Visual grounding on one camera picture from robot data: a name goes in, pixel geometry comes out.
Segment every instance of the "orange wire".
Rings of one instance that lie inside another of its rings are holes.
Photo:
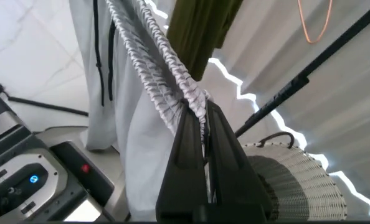
[[[318,41],[321,40],[322,35],[323,35],[323,33],[325,33],[326,27],[328,26],[329,18],[330,18],[330,10],[332,8],[333,0],[330,0],[330,2],[329,2],[328,14],[326,15],[326,21],[325,21],[325,24],[323,26],[323,29],[322,29],[320,35],[318,36],[318,38],[316,40],[314,40],[314,41],[311,41],[310,40],[310,36],[308,35],[307,28],[305,27],[304,16],[303,16],[303,9],[301,8],[301,2],[300,2],[300,0],[297,0],[297,3],[298,3],[298,10],[300,12],[301,24],[303,24],[305,39],[307,40],[308,43],[315,44],[315,43],[317,43]]]

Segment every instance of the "white wicker basket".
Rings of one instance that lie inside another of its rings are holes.
[[[291,137],[290,144],[266,143],[283,134]],[[346,203],[336,184],[314,158],[293,143],[292,134],[277,133],[243,146],[273,201],[270,220],[344,220]]]

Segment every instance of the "gray cloth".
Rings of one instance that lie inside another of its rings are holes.
[[[102,74],[107,86],[108,31],[111,17],[105,1],[98,1],[98,8]],[[154,208],[174,136],[144,90],[117,31],[113,53],[113,101],[108,99],[105,88],[105,106],[102,106],[100,77],[95,66],[92,1],[70,0],[70,9],[83,57],[90,99],[87,149],[104,149],[117,141],[125,170],[131,216],[133,220],[154,220]],[[141,26],[136,28],[139,28],[140,37],[148,46],[151,57],[156,59],[157,66],[163,73],[168,72],[149,35]],[[168,83],[171,83],[171,74],[165,76]],[[172,86],[173,92],[177,92],[175,85],[168,86]]]

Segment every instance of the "blue light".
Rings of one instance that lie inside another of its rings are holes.
[[[38,181],[38,176],[37,175],[32,175],[31,177],[30,177],[30,182],[31,183],[36,183]]]

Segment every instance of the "marble floor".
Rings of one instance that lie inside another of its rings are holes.
[[[237,99],[237,85],[222,72],[216,63],[209,63],[200,85],[211,93],[236,130],[254,108],[250,100]],[[0,83],[12,96],[88,110],[87,85],[68,0],[0,0]],[[88,124],[83,116],[19,103],[10,106],[33,131]],[[273,119],[266,118],[240,141],[255,142],[278,130]]]

